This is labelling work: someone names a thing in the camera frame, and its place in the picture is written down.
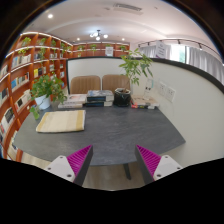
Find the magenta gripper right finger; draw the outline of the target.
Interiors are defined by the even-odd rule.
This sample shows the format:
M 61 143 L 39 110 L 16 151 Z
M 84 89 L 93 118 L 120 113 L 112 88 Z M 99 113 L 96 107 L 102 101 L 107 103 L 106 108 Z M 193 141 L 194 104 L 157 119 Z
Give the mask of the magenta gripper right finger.
M 182 166 L 169 155 L 160 156 L 139 145 L 135 147 L 135 156 L 145 184 L 182 169 Z

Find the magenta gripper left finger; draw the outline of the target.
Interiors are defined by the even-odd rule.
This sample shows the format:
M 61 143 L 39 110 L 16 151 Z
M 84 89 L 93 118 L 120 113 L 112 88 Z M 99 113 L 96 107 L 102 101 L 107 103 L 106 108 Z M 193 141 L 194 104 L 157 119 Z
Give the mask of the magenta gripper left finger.
M 89 145 L 69 156 L 58 156 L 45 170 L 65 180 L 82 186 L 86 177 L 91 159 L 93 146 Z

